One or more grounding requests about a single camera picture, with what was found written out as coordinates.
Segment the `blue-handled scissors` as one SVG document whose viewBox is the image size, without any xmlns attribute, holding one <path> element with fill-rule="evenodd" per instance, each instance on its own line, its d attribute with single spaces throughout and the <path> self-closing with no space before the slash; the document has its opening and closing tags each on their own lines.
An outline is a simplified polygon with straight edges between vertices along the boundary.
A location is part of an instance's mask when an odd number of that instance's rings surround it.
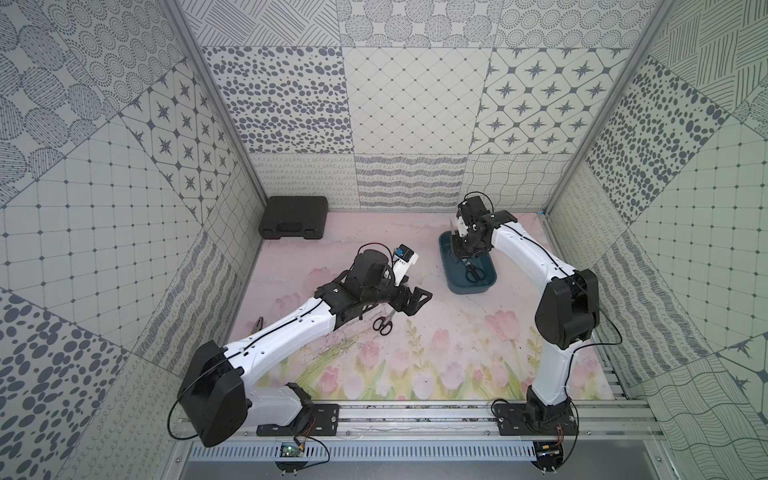
<svg viewBox="0 0 768 480">
<path fill-rule="evenodd" d="M 464 260 L 465 264 L 465 278 L 472 284 L 477 284 L 486 279 L 485 271 L 474 265 L 469 259 Z"/>
</svg>

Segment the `black-handled scissors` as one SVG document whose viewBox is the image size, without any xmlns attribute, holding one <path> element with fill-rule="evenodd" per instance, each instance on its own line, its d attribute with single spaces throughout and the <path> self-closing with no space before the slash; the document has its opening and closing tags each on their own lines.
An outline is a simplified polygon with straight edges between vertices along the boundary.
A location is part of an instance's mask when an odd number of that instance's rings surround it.
<svg viewBox="0 0 768 480">
<path fill-rule="evenodd" d="M 386 315 L 381 315 L 373 320 L 372 329 L 381 336 L 388 336 L 393 330 L 393 317 L 395 310 L 391 310 Z"/>
</svg>

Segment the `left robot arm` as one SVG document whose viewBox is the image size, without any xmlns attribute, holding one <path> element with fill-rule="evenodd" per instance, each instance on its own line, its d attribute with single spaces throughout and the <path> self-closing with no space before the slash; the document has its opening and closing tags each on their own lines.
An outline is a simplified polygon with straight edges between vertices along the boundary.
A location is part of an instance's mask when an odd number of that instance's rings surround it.
<svg viewBox="0 0 768 480">
<path fill-rule="evenodd" d="M 287 316 L 225 346 L 215 341 L 199 346 L 175 401 L 195 438 L 214 447 L 243 427 L 277 428 L 290 436 L 310 431 L 318 423 L 311 396 L 295 383 L 261 387 L 259 380 L 306 344 L 380 304 L 415 315 L 432 297 L 407 284 L 408 270 L 418 259 L 405 245 L 390 254 L 363 246 L 348 269 Z"/>
</svg>

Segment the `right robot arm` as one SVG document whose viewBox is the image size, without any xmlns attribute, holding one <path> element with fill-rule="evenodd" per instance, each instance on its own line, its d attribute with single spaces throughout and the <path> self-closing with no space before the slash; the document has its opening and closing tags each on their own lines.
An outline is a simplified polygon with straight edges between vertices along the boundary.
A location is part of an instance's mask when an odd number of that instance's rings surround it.
<svg viewBox="0 0 768 480">
<path fill-rule="evenodd" d="M 492 211 L 479 195 L 457 205 L 451 246 L 469 259 L 496 249 L 524 271 L 541 292 L 534 323 L 547 342 L 526 393 L 527 420 L 539 429 L 569 414 L 568 382 L 577 351 L 599 325 L 599 285 L 589 270 L 577 270 L 534 240 L 506 210 Z"/>
</svg>

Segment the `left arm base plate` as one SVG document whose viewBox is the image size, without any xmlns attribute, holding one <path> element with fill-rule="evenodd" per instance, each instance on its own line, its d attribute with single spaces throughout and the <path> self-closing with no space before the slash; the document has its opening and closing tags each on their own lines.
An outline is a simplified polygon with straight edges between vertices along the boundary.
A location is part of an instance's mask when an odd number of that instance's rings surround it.
<svg viewBox="0 0 768 480">
<path fill-rule="evenodd" d="M 287 426 L 276 424 L 259 425 L 257 427 L 257 435 L 259 437 L 335 436 L 338 428 L 339 413 L 339 404 L 320 403 L 305 406 Z"/>
</svg>

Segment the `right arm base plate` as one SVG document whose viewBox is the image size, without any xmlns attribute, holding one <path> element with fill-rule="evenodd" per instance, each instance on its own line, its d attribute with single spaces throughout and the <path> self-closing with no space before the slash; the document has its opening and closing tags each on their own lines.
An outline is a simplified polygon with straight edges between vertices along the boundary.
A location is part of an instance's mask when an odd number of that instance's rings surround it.
<svg viewBox="0 0 768 480">
<path fill-rule="evenodd" d="M 501 436 L 575 436 L 576 414 L 568 402 L 556 406 L 494 401 L 490 406 Z"/>
</svg>

